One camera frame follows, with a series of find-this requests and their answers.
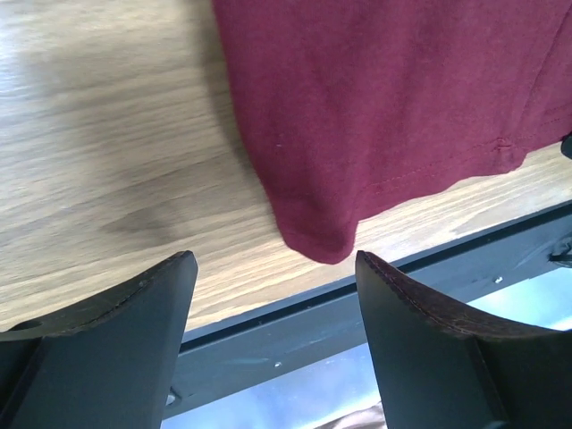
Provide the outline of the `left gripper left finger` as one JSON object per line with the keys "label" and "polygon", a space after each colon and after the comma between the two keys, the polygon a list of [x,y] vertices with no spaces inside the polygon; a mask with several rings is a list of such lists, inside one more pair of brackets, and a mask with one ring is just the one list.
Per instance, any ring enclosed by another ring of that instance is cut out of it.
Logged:
{"label": "left gripper left finger", "polygon": [[198,277],[190,251],[1,333],[3,428],[160,426]]}

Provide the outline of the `maroon t shirt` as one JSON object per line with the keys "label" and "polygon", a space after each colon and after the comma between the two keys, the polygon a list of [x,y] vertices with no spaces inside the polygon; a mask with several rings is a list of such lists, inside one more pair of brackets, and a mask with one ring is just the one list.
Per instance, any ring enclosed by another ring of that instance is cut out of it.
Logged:
{"label": "maroon t shirt", "polygon": [[571,131],[568,1],[216,1],[238,129],[285,244],[517,169]]}

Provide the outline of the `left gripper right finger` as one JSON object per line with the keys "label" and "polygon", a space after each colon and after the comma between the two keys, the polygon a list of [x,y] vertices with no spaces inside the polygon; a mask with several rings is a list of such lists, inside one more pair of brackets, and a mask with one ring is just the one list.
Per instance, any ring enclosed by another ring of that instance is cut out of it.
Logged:
{"label": "left gripper right finger", "polygon": [[570,332],[491,315],[370,252],[356,282],[390,428],[570,427]]}

